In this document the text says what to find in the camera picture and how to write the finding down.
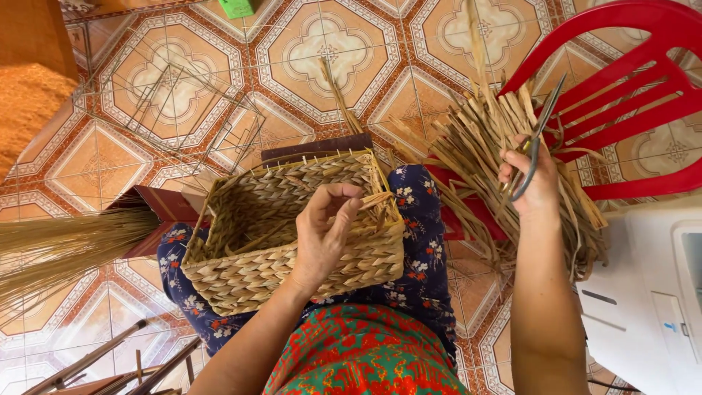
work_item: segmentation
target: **red plastic chair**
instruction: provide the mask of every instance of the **red plastic chair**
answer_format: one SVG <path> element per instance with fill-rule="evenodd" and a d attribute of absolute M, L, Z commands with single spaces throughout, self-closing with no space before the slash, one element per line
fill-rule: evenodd
<path fill-rule="evenodd" d="M 662 77 L 666 77 L 666 81 L 564 129 L 564 141 L 582 136 L 608 122 L 614 123 L 622 115 L 640 109 L 670 94 L 678 93 L 679 96 L 656 107 L 641 111 L 631 118 L 605 127 L 603 130 L 568 145 L 568 147 L 598 150 L 702 110 L 702 89 L 694 86 L 684 71 L 666 55 L 671 48 L 682 47 L 692 51 L 698 58 L 702 58 L 702 14 L 669 0 L 613 1 L 586 10 L 566 20 L 546 36 L 527 56 L 500 94 L 518 90 L 544 64 L 548 57 L 568 40 L 590 30 L 603 27 L 631 27 L 646 30 L 651 33 L 651 36 L 638 47 L 559 97 L 554 114 L 582 101 L 577 107 L 560 115 L 560 121 L 563 125 L 580 119 L 644 85 L 658 81 Z M 655 61 L 656 64 L 614 88 L 585 101 L 610 84 L 631 75 L 634 70 L 650 61 Z M 558 128 L 557 120 L 554 117 L 547 125 L 554 129 Z M 547 143 L 552 143 L 552 140 L 548 140 L 549 137 L 552 139 L 552 136 L 545 136 Z M 571 152 L 559 154 L 557 157 L 564 162 L 570 162 L 583 155 L 586 154 Z M 430 171 L 442 181 L 460 180 L 458 175 L 452 171 L 436 167 L 431 167 Z M 584 187 L 583 190 L 593 200 L 630 199 L 683 193 L 702 188 L 702 176 L 699 174 L 702 174 L 702 159 L 673 174 L 601 186 L 588 186 Z M 504 239 L 504 234 L 492 216 L 489 215 L 489 211 L 482 201 L 466 199 L 464 202 L 487 225 L 495 240 Z M 461 226 L 456 215 L 453 212 L 450 214 L 448 212 L 450 212 L 449 209 L 442 212 L 444 222 L 449 227 L 460 230 Z M 447 240 L 462 240 L 463 234 L 462 232 L 447 233 L 445 238 Z"/>

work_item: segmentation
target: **basket rim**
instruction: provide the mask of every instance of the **basket rim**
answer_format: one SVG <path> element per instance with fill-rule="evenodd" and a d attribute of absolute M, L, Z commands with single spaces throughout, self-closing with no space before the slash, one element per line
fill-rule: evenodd
<path fill-rule="evenodd" d="M 349 149 L 349 152 L 348 152 L 348 153 L 341 153 L 341 152 L 339 152 L 339 155 L 334 155 L 334 156 L 331 156 L 331 157 L 325 157 L 325 158 L 324 158 L 324 161 L 334 160 L 334 159 L 338 159 L 338 158 L 342 158 L 342 157 L 347 157 L 347 156 L 353 156 L 353 155 L 358 155 L 358 156 L 370 155 L 372 167 L 380 174 L 380 180 L 383 182 L 383 186 L 385 187 L 385 190 L 390 191 L 390 184 L 388 184 L 388 179 L 387 179 L 387 177 L 383 174 L 383 171 L 382 171 L 382 169 L 380 168 L 380 165 L 378 164 L 378 159 L 377 159 L 375 153 L 373 152 L 373 150 L 370 149 L 370 148 L 366 148 L 365 150 L 358 150 L 358 151 L 351 151 L 351 149 Z M 274 170 L 288 169 L 288 168 L 291 168 L 291 167 L 297 167 L 297 166 L 300 166 L 300 165 L 302 165 L 302 164 L 307 164 L 307 162 L 308 162 L 308 161 L 305 160 L 305 158 L 303 157 L 303 160 L 301 160 L 301 161 L 299 161 L 299 162 L 288 163 L 288 164 L 283 164 L 283 165 L 277 165 L 277 166 L 274 167 Z M 292 245 L 297 245 L 297 240 L 295 240 L 295 241 L 292 242 L 292 243 L 289 243 L 289 244 L 286 244 L 286 245 L 282 245 L 282 246 L 278 246 L 278 247 L 267 248 L 267 249 L 265 249 L 265 250 L 255 250 L 255 251 L 249 251 L 249 252 L 242 252 L 241 254 L 233 255 L 233 256 L 231 256 L 231 257 L 212 258 L 212 259 L 207 259 L 207 260 L 205 260 L 205 261 L 200 261 L 200 262 L 190 262 L 190 250 L 192 249 L 193 245 L 197 242 L 197 239 L 200 239 L 200 237 L 197 236 L 197 233 L 199 232 L 199 230 L 200 230 L 200 228 L 201 228 L 201 226 L 202 226 L 202 222 L 203 222 L 203 220 L 204 220 L 204 217 L 206 216 L 207 208 L 208 208 L 208 204 L 209 204 L 209 198 L 210 198 L 210 195 L 216 190 L 215 187 L 216 187 L 216 185 L 217 185 L 217 182 L 218 182 L 219 180 L 223 180 L 223 179 L 238 180 L 238 179 L 240 179 L 241 177 L 247 175 L 248 173 L 252 173 L 253 176 L 258 176 L 258 175 L 261 175 L 261 174 L 268 174 L 268 173 L 270 173 L 271 171 L 272 171 L 272 170 L 270 169 L 270 167 L 266 167 L 266 169 L 258 169 L 258 170 L 255 170 L 255 171 L 254 171 L 253 169 L 250 169 L 249 171 L 244 171 L 244 172 L 242 172 L 241 174 L 237 174 L 236 176 L 224 176 L 224 177 L 220 177 L 220 178 L 214 180 L 214 182 L 212 183 L 212 186 L 211 186 L 211 188 L 210 188 L 210 191 L 209 191 L 209 193 L 207 194 L 207 197 L 206 197 L 206 199 L 205 199 L 205 201 L 204 201 L 204 204 L 202 205 L 202 209 L 200 210 L 200 216 L 199 216 L 199 218 L 197 219 L 197 223 L 195 224 L 195 227 L 193 228 L 192 237 L 190 238 L 190 241 L 188 241 L 188 244 L 187 244 L 187 246 L 186 246 L 185 255 L 183 256 L 183 259 L 182 259 L 182 261 L 181 261 L 181 266 L 182 266 L 183 268 L 196 268 L 198 264 L 202 264 L 202 263 L 205 263 L 205 262 L 210 262 L 210 261 L 212 261 L 212 260 L 214 260 L 214 259 L 227 259 L 227 260 L 228 260 L 228 259 L 235 258 L 235 257 L 236 257 L 236 258 L 248 257 L 249 254 L 260 254 L 261 251 L 270 251 L 270 250 L 280 250 L 280 251 L 282 251 L 282 250 L 283 250 L 284 248 L 286 248 L 286 247 L 290 247 L 290 246 L 292 246 Z M 395 213 L 395 215 L 396 215 L 396 217 L 397 217 L 397 221 L 386 222 L 385 225 L 383 225 L 383 228 L 390 228 L 390 227 L 393 227 L 393 226 L 395 226 L 395 225 L 397 225 L 397 224 L 403 223 L 402 215 L 399 213 L 399 209 L 397 208 L 397 203 L 396 203 L 396 201 L 397 201 L 397 198 L 396 198 L 395 196 L 393 196 L 393 197 L 392 197 L 392 203 L 393 203 L 393 204 L 392 204 L 391 206 L 392 206 L 393 212 Z"/>

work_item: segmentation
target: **white appliance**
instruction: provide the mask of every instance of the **white appliance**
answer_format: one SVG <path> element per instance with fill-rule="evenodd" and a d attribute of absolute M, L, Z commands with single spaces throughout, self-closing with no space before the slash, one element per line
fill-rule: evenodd
<path fill-rule="evenodd" d="M 702 195 L 606 217 L 609 264 L 576 285 L 590 355 L 646 395 L 702 394 Z"/>

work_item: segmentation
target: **person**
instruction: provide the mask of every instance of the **person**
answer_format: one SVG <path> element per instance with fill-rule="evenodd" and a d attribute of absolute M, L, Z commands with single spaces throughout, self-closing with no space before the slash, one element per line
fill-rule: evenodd
<path fill-rule="evenodd" d="M 512 166 L 529 167 L 529 158 L 515 151 L 501 155 L 502 182 Z M 521 228 L 511 312 L 517 394 L 589 394 L 585 334 L 563 262 L 557 182 L 542 146 L 536 174 L 514 202 Z M 212 356 L 190 395 L 468 393 L 456 370 L 436 185 L 417 164 L 391 171 L 388 184 L 406 224 L 402 277 L 322 300 L 310 297 L 338 263 L 361 207 L 359 187 L 329 184 L 314 192 L 296 220 L 291 275 L 254 313 L 212 312 L 179 268 L 192 228 L 177 224 L 163 237 L 164 291 Z"/>

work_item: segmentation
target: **scissors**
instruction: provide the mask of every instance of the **scissors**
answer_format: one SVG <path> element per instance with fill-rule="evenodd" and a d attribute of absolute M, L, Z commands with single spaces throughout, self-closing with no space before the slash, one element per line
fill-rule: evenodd
<path fill-rule="evenodd" d="M 529 184 L 531 183 L 531 179 L 534 177 L 534 173 L 536 173 L 538 147 L 541 145 L 541 139 L 539 136 L 541 135 L 543 128 L 546 126 L 546 122 L 548 122 L 548 119 L 553 113 L 553 108 L 556 106 L 558 96 L 561 94 L 561 88 L 563 87 L 563 81 L 565 81 L 565 79 L 566 75 L 563 74 L 561 79 L 558 81 L 558 84 L 556 84 L 556 87 L 553 89 L 553 91 L 551 91 L 551 94 L 546 99 L 541 115 L 538 116 L 538 121 L 534 126 L 533 134 L 530 137 L 525 138 L 515 150 L 518 153 L 524 154 L 531 158 L 531 164 L 529 165 L 529 171 L 526 173 L 526 175 L 519 171 L 516 167 L 512 169 L 510 182 L 506 183 L 502 187 L 502 191 L 506 191 L 509 194 L 511 202 L 519 199 L 524 194 L 524 191 L 527 190 L 527 187 L 529 187 Z"/>

